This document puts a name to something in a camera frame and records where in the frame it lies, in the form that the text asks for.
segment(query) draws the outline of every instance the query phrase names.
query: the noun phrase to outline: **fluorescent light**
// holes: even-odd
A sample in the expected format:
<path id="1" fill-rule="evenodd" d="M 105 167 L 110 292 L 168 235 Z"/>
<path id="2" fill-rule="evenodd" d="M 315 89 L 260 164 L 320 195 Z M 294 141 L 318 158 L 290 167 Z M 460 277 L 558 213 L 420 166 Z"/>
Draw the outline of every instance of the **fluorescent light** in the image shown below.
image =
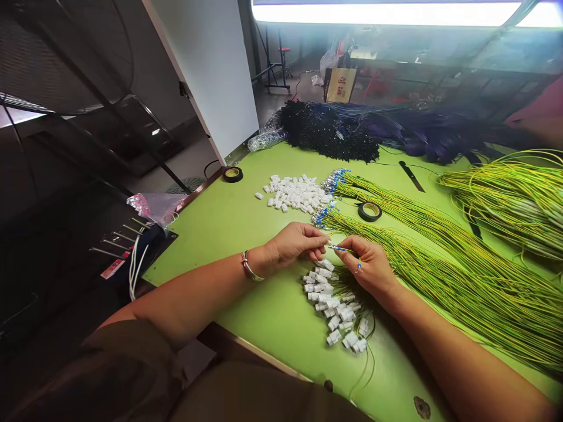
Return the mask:
<path id="1" fill-rule="evenodd" d="M 520 2 L 252 5 L 257 21 L 361 25 L 501 26 Z"/>
<path id="2" fill-rule="evenodd" d="M 522 21 L 519 28 L 561 28 L 563 17 L 557 3 L 538 3 Z"/>

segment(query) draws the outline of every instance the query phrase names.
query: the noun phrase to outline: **person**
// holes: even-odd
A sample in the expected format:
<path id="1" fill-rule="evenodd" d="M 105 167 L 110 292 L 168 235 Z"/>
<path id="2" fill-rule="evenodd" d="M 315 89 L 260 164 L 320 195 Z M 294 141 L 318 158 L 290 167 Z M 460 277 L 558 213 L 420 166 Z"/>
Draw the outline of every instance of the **person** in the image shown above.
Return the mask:
<path id="1" fill-rule="evenodd" d="M 248 251 L 247 268 L 238 253 L 177 276 L 112 315 L 11 420 L 369 420 L 320 385 L 242 362 L 216 365 L 184 388 L 175 355 L 257 286 L 253 274 L 267 278 L 302 254 L 320 261 L 328 241 L 309 224 L 290 223 Z M 402 325 L 460 421 L 555 418 L 555 406 L 531 383 L 404 287 L 380 245 L 351 236 L 340 246 L 361 258 L 358 282 Z M 358 259 L 337 255 L 354 272 Z"/>

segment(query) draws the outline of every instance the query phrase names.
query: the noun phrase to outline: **sleeve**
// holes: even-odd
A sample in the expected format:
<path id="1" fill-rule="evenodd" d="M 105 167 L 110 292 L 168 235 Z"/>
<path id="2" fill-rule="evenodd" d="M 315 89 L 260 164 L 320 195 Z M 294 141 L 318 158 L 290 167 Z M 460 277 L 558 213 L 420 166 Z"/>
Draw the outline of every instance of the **sleeve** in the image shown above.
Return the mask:
<path id="1" fill-rule="evenodd" d="M 152 324 L 115 322 L 12 413 L 13 421 L 165 421 L 185 385 L 177 356 Z"/>

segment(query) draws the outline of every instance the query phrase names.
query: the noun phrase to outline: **white wire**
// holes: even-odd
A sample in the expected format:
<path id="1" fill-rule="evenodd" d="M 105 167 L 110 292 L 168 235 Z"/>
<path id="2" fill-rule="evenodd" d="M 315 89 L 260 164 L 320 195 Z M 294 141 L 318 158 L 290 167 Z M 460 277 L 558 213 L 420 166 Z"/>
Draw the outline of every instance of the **white wire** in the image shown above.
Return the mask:
<path id="1" fill-rule="evenodd" d="M 135 292 L 133 290 L 133 275 L 135 274 L 135 261 L 137 256 L 137 244 L 139 243 L 139 239 L 141 235 L 137 235 L 137 239 L 135 240 L 135 245 L 133 245 L 133 251 L 131 252 L 131 261 L 129 262 L 129 297 L 131 298 L 131 302 L 135 300 Z"/>
<path id="2" fill-rule="evenodd" d="M 141 271 L 141 265 L 143 264 L 143 259 L 145 257 L 145 253 L 147 253 L 148 245 L 145 246 L 145 250 L 143 251 L 143 255 L 141 256 L 141 260 L 139 261 L 139 266 L 137 267 L 137 272 L 135 273 L 135 279 L 133 279 L 133 297 L 135 297 L 135 287 L 137 286 L 137 278 L 139 277 L 139 271 Z"/>

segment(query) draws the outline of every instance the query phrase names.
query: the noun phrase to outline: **plastic bag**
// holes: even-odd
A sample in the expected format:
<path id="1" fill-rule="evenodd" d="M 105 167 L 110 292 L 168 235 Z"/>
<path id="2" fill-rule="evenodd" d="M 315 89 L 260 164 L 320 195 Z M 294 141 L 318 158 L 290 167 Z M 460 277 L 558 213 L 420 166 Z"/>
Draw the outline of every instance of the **plastic bag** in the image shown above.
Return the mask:
<path id="1" fill-rule="evenodd" d="M 321 78 L 319 75 L 313 76 L 311 78 L 311 82 L 313 83 L 313 85 L 323 86 L 323 78 Z"/>
<path id="2" fill-rule="evenodd" d="M 165 231 L 176 219 L 174 214 L 188 195 L 185 193 L 175 195 L 173 193 L 138 193 L 127 198 L 131 205 L 141 217 L 152 220 Z"/>
<path id="3" fill-rule="evenodd" d="M 280 129 L 280 111 L 278 110 L 260 128 L 259 134 L 248 141 L 248 149 L 259 151 L 260 149 L 270 148 L 285 141 L 286 138 L 286 132 Z"/>
<path id="4" fill-rule="evenodd" d="M 338 55 L 334 54 L 332 49 L 327 51 L 323 57 L 321 57 L 321 62 L 319 69 L 321 70 L 321 78 L 324 78 L 325 71 L 328 67 L 331 69 L 338 66 Z"/>

